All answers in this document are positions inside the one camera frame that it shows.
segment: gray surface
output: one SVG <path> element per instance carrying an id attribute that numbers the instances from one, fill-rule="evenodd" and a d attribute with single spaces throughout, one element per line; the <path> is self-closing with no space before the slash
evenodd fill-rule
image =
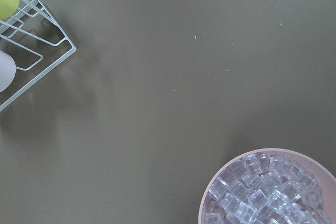
<path id="1" fill-rule="evenodd" d="M 197 223 L 263 147 L 336 174 L 336 0 L 42 1 L 78 51 L 0 114 L 1 223 Z"/>

